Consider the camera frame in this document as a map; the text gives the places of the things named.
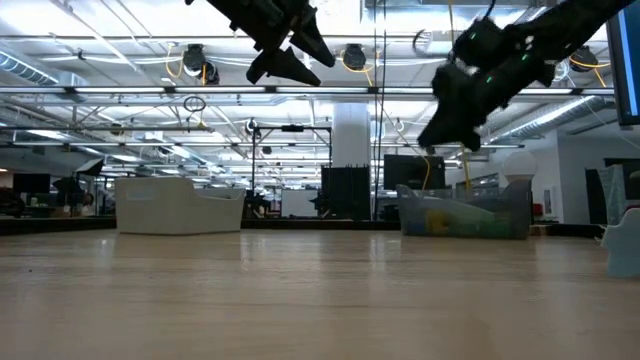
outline transparent plastic bin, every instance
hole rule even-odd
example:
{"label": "transparent plastic bin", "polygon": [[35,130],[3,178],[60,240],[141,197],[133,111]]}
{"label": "transparent plastic bin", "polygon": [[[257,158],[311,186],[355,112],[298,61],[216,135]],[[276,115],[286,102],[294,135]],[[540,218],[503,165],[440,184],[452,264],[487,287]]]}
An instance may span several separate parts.
{"label": "transparent plastic bin", "polygon": [[402,234],[407,236],[527,239],[531,225],[531,182],[504,191],[480,190],[454,198],[452,190],[397,187]]}

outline white board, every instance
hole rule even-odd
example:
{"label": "white board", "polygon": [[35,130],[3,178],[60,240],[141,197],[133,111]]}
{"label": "white board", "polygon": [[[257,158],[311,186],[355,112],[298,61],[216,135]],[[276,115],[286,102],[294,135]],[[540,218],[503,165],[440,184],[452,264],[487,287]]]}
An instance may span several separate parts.
{"label": "white board", "polygon": [[318,210],[311,200],[318,197],[318,190],[282,190],[282,217],[316,217]]}

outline white pillar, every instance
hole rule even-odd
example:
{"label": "white pillar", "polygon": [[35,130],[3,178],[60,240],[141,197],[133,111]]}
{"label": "white pillar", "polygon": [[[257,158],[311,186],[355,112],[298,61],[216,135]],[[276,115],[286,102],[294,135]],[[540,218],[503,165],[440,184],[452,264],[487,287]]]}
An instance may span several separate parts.
{"label": "white pillar", "polygon": [[333,167],[370,166],[370,121],[366,102],[333,105]]}

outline black monitor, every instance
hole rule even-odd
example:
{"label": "black monitor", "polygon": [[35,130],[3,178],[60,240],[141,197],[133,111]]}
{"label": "black monitor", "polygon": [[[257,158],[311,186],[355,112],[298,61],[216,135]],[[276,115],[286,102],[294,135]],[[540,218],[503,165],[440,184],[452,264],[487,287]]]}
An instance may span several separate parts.
{"label": "black monitor", "polygon": [[[425,189],[445,189],[445,164],[440,156],[427,156],[431,170]],[[395,190],[398,185],[406,185],[414,190],[422,190],[427,177],[427,164],[422,156],[385,155],[384,188]]]}
{"label": "black monitor", "polygon": [[51,189],[49,174],[13,174],[13,192],[48,194]]}
{"label": "black monitor", "polygon": [[607,23],[620,125],[640,124],[640,2]]}

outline ceiling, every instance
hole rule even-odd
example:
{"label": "ceiling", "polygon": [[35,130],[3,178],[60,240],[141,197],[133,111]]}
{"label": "ceiling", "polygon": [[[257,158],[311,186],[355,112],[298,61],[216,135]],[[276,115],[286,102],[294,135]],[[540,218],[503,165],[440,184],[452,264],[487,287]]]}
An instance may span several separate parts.
{"label": "ceiling", "polygon": [[[435,70],[451,48],[452,29],[446,1],[388,0],[386,20],[378,5],[375,22],[373,21],[373,2],[369,0],[311,2],[319,9],[318,26],[329,49],[336,57],[340,59],[341,52],[347,44],[362,44],[368,57],[368,64],[377,70],[376,76],[374,70],[369,74],[351,72],[342,65],[341,61],[338,61],[333,68],[326,68],[317,62],[309,62],[311,70],[323,81],[323,86],[373,84],[428,87]],[[466,29],[475,17],[483,15],[488,3],[489,1],[481,0],[455,1],[454,36]],[[530,6],[531,3],[523,0],[499,2],[493,17],[500,26],[526,21],[544,10]],[[69,1],[69,5],[77,18],[62,11],[51,0],[2,0],[0,50],[24,55],[33,64],[52,72],[65,71],[76,74],[92,86],[170,86],[172,83],[178,86],[199,86],[199,81],[189,77],[184,71],[180,76],[173,77],[167,70],[169,67],[172,73],[178,73],[181,52],[188,44],[199,43],[205,45],[208,59],[218,68],[221,86],[250,85],[246,80],[245,72],[257,55],[253,49],[253,40],[240,32],[234,34],[229,29],[229,20],[204,0],[195,1],[192,6],[185,6],[180,0],[76,0]],[[429,54],[428,58],[416,56],[411,45],[414,34],[422,29],[431,34],[430,41],[420,43],[420,46]],[[384,30],[387,31],[386,42],[383,36]],[[96,34],[106,39],[108,45],[97,39]],[[600,61],[608,61],[607,37],[604,29],[601,29],[588,45],[598,55]],[[386,65],[383,66],[383,62],[379,61],[377,63],[379,66],[375,66],[376,52],[386,59],[384,61]],[[302,52],[296,50],[296,55],[301,60],[307,61]],[[384,84],[382,83],[383,71],[386,71]],[[597,78],[593,73],[575,73],[568,70],[566,64],[559,67],[559,74],[562,75],[562,79],[559,78],[554,87],[572,87],[569,77],[577,87],[598,86]],[[602,74],[605,79],[610,75],[608,69],[603,69]],[[0,85],[32,84],[0,71]],[[298,84],[278,78],[263,78],[258,85]],[[150,100],[152,105],[144,105],[148,97],[118,98],[96,95],[89,98],[95,100],[94,104],[88,101],[82,106],[71,106],[69,102],[53,96],[15,95],[11,98],[30,107],[36,107],[39,111],[51,114],[58,119],[49,121],[50,124],[69,123],[73,119],[76,121],[82,119],[81,126],[86,127],[111,126],[113,123],[126,126],[172,127],[172,130],[162,131],[161,134],[156,133],[155,136],[162,141],[191,143],[245,142],[249,139],[244,131],[248,119],[254,119],[261,126],[283,124],[331,126],[332,104],[335,101],[349,100],[345,96],[245,96],[243,106],[237,106],[236,95],[218,95],[206,97],[207,108],[190,118],[191,114],[182,107],[183,97],[161,99],[156,96]],[[118,101],[121,100],[123,104],[128,105],[117,106]],[[108,106],[100,106],[108,101],[111,101]],[[365,101],[369,103],[372,120],[374,120],[376,117],[374,99],[371,97]],[[483,130],[499,131],[545,103],[556,101],[558,100],[544,97],[540,97],[537,101],[515,100],[507,109],[494,112]],[[15,103],[11,104],[13,111],[18,107]],[[434,114],[436,107],[437,103],[432,98],[424,100],[412,98],[410,101],[394,98],[385,102],[387,114],[411,143],[415,143],[415,139]],[[45,120],[43,116],[33,117],[33,119],[34,121]],[[7,124],[22,124],[19,121],[9,121],[11,119],[2,120]],[[199,123],[214,131],[192,131],[191,127]],[[385,133],[384,143],[402,141],[391,122],[386,123]],[[20,134],[21,139],[33,135]],[[108,132],[94,134],[82,132],[68,135],[73,137],[91,135],[110,142],[139,141],[144,137],[144,133],[140,134],[136,131],[127,131],[121,136],[113,136]],[[269,155],[272,158],[328,157],[327,148],[322,147],[320,140],[311,132],[295,135],[274,132],[269,140],[318,143],[317,148],[274,148],[273,153]],[[193,164],[193,159],[183,159],[180,154],[170,154],[167,157],[164,154],[158,154],[155,148],[143,150],[136,149],[137,157],[156,164],[168,162],[176,165]],[[249,149],[242,149],[239,152],[238,149],[202,146],[187,150],[190,154],[215,165],[231,167],[249,164],[243,160],[244,155],[242,155],[242,152]],[[413,154],[413,151],[408,148],[388,148],[387,151]],[[315,170],[305,170],[305,168],[291,170],[292,173],[305,171],[315,173]]]}

